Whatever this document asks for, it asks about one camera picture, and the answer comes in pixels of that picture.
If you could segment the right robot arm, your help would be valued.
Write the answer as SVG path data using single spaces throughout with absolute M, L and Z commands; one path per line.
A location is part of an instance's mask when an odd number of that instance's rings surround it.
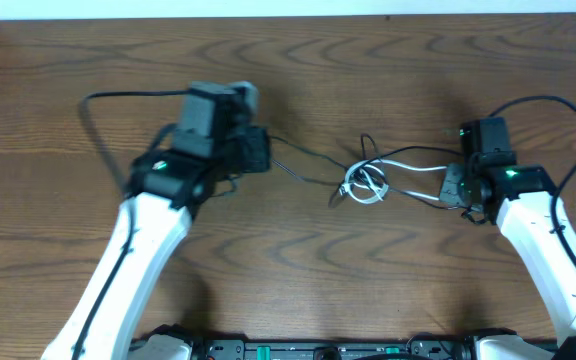
M 520 165 L 506 123 L 462 124 L 464 167 L 457 194 L 463 217 L 482 214 L 519 254 L 550 316 L 557 347 L 546 350 L 513 331 L 480 332 L 455 348 L 457 359 L 576 359 L 576 232 L 556 186 L 540 165 Z

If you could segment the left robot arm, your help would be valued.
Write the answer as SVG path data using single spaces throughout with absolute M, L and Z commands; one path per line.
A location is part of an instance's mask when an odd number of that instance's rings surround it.
M 109 243 L 46 359 L 181 359 L 196 343 L 175 335 L 133 338 L 154 286 L 221 181 L 270 168 L 267 131 L 253 125 L 259 92 L 246 81 L 194 82 L 177 122 L 155 135 L 120 181 L 125 195 Z

